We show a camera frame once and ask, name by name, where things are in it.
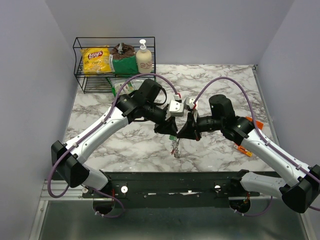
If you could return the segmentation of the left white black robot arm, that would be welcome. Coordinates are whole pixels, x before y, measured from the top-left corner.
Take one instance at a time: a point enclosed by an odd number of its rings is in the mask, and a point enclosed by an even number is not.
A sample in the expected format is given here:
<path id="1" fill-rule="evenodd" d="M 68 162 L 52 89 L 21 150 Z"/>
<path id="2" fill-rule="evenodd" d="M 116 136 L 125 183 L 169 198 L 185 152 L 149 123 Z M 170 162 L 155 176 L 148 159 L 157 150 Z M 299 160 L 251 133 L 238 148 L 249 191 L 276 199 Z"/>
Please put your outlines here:
<path id="1" fill-rule="evenodd" d="M 51 145 L 51 162 L 55 172 L 70 188 L 84 185 L 93 188 L 99 197 L 107 197 L 111 191 L 108 177 L 85 162 L 110 136 L 136 119 L 153 122 L 155 133 L 176 136 L 178 128 L 175 118 L 169 116 L 169 108 L 160 108 L 155 102 L 162 90 L 159 83 L 148 78 L 133 93 L 118 96 L 115 105 L 84 132 L 66 143 L 54 142 Z"/>

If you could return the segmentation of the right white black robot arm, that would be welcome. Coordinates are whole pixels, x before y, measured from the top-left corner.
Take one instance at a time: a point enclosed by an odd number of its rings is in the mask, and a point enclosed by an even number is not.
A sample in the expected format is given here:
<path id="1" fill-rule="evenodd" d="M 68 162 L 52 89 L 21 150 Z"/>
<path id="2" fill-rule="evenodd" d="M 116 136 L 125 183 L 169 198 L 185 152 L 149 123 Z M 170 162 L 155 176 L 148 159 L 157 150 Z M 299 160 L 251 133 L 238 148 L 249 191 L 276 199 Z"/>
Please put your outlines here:
<path id="1" fill-rule="evenodd" d="M 258 192 L 282 201 L 293 211 L 304 213 L 320 194 L 320 167 L 309 166 L 272 142 L 246 117 L 237 116 L 230 99 L 223 94 L 209 98 L 211 114 L 200 117 L 193 98 L 186 98 L 183 108 L 187 120 L 178 132 L 179 139 L 200 140 L 202 133 L 220 131 L 238 146 L 244 147 L 264 161 L 277 177 L 243 171 L 230 183 L 230 191 L 241 196 L 245 192 Z"/>

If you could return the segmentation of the orange packet near arm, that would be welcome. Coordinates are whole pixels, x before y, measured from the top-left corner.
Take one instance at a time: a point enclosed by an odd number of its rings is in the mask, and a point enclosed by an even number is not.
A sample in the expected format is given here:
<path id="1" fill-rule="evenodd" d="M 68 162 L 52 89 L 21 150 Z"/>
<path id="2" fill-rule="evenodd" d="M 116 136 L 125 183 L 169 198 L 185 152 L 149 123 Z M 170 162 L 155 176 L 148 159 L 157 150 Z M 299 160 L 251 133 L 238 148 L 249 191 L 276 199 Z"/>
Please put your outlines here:
<path id="1" fill-rule="evenodd" d="M 248 151 L 246 148 L 244 148 L 243 146 L 241 145 L 237 145 L 236 146 L 236 149 L 241 152 L 242 154 L 245 154 L 246 156 L 248 157 L 252 157 L 253 153 Z"/>

